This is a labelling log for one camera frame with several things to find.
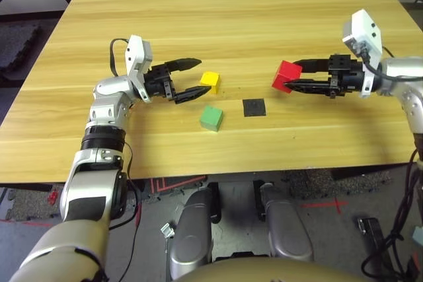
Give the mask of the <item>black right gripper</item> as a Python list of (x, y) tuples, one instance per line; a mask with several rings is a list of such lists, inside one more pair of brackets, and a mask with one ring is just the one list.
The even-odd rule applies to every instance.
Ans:
[(301, 59), (294, 64), (301, 67), (302, 73), (329, 73), (330, 78), (329, 82), (313, 79), (287, 81), (284, 86), (290, 90), (304, 94), (328, 94), (330, 98), (362, 90), (362, 62), (352, 59), (350, 55), (331, 55), (329, 59)]

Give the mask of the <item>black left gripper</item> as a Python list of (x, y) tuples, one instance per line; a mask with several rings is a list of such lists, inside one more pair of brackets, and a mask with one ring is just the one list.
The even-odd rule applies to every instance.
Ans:
[(147, 94), (150, 97), (161, 96), (168, 100), (173, 100), (175, 104), (195, 100), (205, 95), (211, 90), (211, 86), (200, 85), (176, 93), (171, 79), (171, 72), (189, 70), (201, 64), (201, 62), (200, 59), (196, 58), (180, 58), (152, 66), (152, 68), (144, 74), (144, 87)]

